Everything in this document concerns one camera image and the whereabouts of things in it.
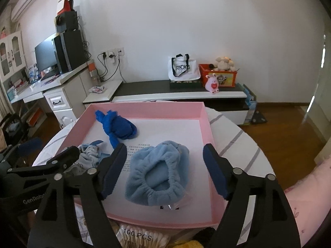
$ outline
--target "power plug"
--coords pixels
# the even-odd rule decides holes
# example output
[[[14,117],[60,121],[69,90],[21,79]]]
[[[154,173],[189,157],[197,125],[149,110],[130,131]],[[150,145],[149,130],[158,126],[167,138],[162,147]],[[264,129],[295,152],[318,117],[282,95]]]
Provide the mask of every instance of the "power plug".
[[[109,51],[109,56],[108,57],[110,58],[110,61],[112,63],[115,63],[115,57],[116,57],[116,55],[115,55],[114,51]]]

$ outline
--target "blue cloth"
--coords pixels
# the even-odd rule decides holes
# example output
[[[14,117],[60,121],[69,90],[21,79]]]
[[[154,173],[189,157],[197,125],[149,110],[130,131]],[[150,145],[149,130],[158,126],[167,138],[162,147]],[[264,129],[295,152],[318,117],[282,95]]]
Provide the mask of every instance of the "blue cloth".
[[[93,145],[93,146],[98,146],[98,144],[101,144],[101,143],[103,143],[103,141],[102,140],[96,140],[96,141],[93,141],[92,143],[90,143],[90,144],[82,144],[82,147],[83,148],[87,148],[87,147],[89,147],[90,145]],[[98,148],[98,156],[97,156],[97,158],[98,158],[98,162],[97,162],[97,165],[105,158],[105,157],[109,157],[110,156],[110,154],[107,154],[107,153],[102,153],[101,152],[101,149],[100,148]]]
[[[137,127],[124,117],[119,116],[116,111],[110,110],[105,115],[97,110],[95,116],[102,123],[102,127],[109,136],[110,143],[114,149],[120,143],[118,138],[122,140],[132,139],[137,135]]]
[[[173,141],[143,148],[132,155],[125,198],[154,206],[178,202],[188,183],[189,150]]]

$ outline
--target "black bag handle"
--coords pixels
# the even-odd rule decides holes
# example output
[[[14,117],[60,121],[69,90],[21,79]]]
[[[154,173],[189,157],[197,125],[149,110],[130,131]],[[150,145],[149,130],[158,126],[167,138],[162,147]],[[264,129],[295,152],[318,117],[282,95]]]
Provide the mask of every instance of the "black bag handle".
[[[176,56],[176,58],[178,58],[178,57],[182,57],[182,56],[183,56],[182,54],[178,54],[178,55]],[[172,69],[173,69],[173,76],[174,76],[174,77],[180,77],[182,74],[186,73],[186,71],[187,71],[187,69],[188,69],[188,60],[189,60],[190,56],[189,56],[188,54],[185,54],[185,57],[186,57],[186,70],[185,70],[184,72],[182,72],[180,75],[177,75],[177,76],[176,76],[175,69],[173,68],[173,61],[175,60],[175,58],[171,58],[171,67],[172,67]]]

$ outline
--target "cotton swab package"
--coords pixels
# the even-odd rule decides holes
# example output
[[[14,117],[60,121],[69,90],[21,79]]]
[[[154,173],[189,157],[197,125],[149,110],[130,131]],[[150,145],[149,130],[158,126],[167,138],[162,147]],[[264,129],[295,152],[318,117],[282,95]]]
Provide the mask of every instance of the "cotton swab package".
[[[165,248],[170,240],[169,235],[126,224],[120,225],[116,237],[123,248]]]

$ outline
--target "blue gripper pad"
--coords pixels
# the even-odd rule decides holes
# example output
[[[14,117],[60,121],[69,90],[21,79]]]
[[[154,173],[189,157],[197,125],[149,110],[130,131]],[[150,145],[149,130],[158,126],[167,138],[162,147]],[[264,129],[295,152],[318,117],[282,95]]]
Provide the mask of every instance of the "blue gripper pad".
[[[109,157],[104,158],[99,166],[99,184],[101,185],[100,194],[103,199],[107,198],[116,185],[117,179],[120,176],[123,165],[126,161],[126,146],[123,143],[117,145],[115,150]]]
[[[218,153],[211,144],[204,146],[203,157],[217,193],[223,196],[223,198],[227,198],[229,195],[227,178],[216,161],[224,158],[219,157]]]

